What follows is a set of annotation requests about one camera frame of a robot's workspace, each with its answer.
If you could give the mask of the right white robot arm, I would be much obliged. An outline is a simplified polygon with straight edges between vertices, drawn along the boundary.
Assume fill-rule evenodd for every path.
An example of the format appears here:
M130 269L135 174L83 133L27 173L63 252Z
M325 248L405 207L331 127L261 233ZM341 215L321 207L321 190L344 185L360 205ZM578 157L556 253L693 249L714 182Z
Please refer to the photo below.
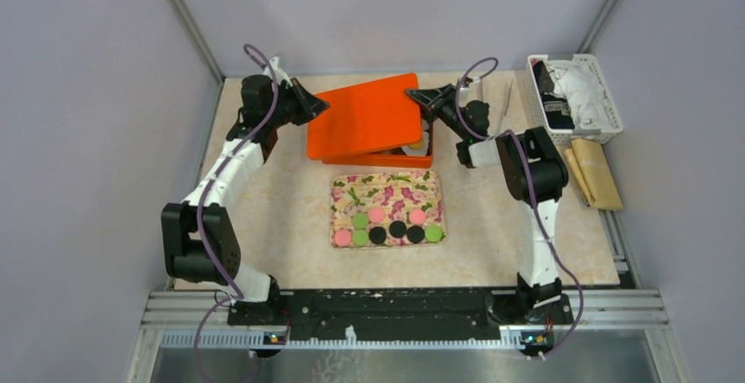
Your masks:
M554 246L555 222L568 168L542 127L515 134L510 130L487 136L489 104L472 100L456 103L468 86L447 84L433 89L406 89L405 94L428 121L438 119L456 133L460 163L477 169L499 165L510 196L524 212L524 254L517 272L517 316L538 323L550 313L551 303L561 298L561 278Z

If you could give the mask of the orange cookie box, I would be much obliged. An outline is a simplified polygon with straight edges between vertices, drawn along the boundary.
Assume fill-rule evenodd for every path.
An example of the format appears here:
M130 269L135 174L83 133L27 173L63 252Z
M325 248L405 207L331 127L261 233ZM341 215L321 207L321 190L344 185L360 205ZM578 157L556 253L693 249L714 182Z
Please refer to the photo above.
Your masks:
M428 169L433 164L433 123L422 122L423 134L420 140L425 146L411 150L408 145L384 149L362 155L351 155L332 159L322 159L324 164L372 166L387 168Z

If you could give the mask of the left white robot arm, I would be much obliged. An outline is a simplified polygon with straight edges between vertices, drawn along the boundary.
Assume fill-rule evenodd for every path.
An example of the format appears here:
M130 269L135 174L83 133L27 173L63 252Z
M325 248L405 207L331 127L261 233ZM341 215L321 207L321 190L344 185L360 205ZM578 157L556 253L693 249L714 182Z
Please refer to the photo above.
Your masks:
M170 277L215 285L230 302L249 302L249 314L266 325L280 317L282 302L271 294L271 276L243 262L228 211L268 160L278 129L307 124L329 103L289 76L281 56L258 65L261 74L242 80L242 106L213 166L182 201L163 208L161 226Z

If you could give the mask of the orange box lid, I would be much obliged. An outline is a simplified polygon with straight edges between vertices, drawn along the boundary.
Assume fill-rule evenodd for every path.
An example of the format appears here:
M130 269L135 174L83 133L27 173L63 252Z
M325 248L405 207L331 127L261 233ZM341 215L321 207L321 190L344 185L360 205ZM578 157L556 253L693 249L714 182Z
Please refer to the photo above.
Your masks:
M423 137L414 73L358 83L316 96L329 108L307 126L307 157L331 161L407 146Z

